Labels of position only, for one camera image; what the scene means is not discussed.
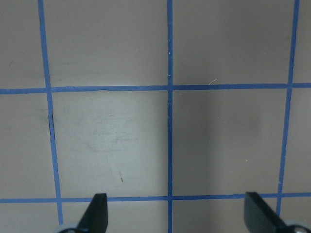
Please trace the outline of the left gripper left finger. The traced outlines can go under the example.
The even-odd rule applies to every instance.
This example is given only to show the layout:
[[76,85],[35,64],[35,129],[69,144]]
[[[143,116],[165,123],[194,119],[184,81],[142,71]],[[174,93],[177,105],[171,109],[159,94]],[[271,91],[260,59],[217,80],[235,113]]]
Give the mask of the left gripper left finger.
[[95,194],[76,230],[78,233],[105,233],[107,230],[107,195]]

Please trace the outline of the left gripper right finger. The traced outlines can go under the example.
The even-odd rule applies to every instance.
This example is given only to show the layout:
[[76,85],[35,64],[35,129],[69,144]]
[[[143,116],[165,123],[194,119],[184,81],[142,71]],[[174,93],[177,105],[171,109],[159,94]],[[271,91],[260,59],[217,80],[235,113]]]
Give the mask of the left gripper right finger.
[[287,228],[284,221],[256,192],[246,192],[244,223],[250,233],[280,233]]

